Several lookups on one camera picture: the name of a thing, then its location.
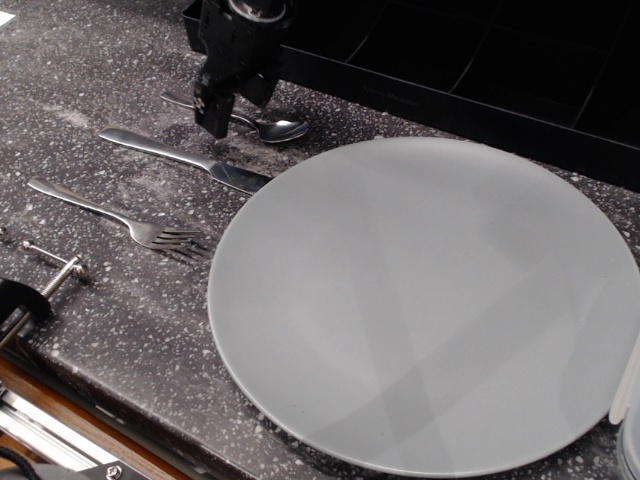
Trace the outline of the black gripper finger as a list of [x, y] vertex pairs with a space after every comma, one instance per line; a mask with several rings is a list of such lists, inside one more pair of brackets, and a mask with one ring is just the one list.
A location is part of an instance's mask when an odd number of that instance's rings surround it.
[[234, 94], [197, 82], [193, 93], [195, 122], [215, 138], [226, 137], [234, 102]]
[[278, 76], [259, 73], [245, 84], [242, 96], [252, 104], [264, 108], [270, 102], [277, 84]]

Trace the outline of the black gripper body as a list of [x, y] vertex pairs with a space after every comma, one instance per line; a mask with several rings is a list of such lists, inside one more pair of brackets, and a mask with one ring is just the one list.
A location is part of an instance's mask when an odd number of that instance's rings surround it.
[[281, 42], [293, 23], [291, 1], [204, 1], [198, 38], [206, 60], [198, 82], [239, 92], [260, 76], [276, 76]]

